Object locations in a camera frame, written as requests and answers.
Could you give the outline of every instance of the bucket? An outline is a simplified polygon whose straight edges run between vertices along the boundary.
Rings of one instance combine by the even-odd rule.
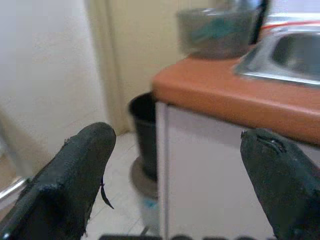
[[[146,176],[138,157],[131,167],[131,182],[136,190],[142,222],[146,227],[159,234],[159,205],[157,182]]]
[[[152,93],[134,98],[129,104],[145,174],[157,180],[156,101]]]

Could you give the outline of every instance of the orange countertop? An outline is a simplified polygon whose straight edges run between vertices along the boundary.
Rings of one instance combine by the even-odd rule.
[[[238,76],[238,62],[188,57],[154,77],[153,93],[167,104],[320,145],[320,88]]]

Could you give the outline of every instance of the sink basin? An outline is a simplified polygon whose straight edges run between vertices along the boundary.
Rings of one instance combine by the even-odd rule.
[[[320,26],[274,29],[243,58],[235,73],[320,87]]]

